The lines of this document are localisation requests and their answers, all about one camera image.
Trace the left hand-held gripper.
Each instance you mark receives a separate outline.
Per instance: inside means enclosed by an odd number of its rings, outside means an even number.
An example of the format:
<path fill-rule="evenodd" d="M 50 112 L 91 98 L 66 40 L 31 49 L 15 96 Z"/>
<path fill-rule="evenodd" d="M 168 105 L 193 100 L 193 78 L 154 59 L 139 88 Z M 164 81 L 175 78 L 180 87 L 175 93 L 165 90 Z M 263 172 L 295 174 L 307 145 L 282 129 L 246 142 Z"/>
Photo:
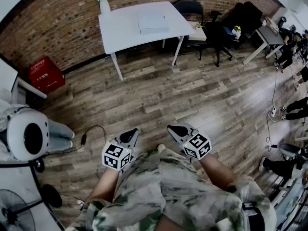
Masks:
<path fill-rule="evenodd" d="M 139 136 L 137 128 L 118 132 L 102 151 L 102 164 L 117 171 L 125 171 L 136 159 L 134 147 Z"/>

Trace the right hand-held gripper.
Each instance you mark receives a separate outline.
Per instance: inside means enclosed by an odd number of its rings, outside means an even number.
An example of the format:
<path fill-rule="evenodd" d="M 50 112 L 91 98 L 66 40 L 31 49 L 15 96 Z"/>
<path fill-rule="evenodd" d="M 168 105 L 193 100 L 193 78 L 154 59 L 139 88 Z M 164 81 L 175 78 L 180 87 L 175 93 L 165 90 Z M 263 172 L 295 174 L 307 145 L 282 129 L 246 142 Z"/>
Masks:
<path fill-rule="evenodd" d="M 167 130 L 179 148 L 191 158 L 201 160 L 212 150 L 210 138 L 190 124 L 171 124 Z"/>

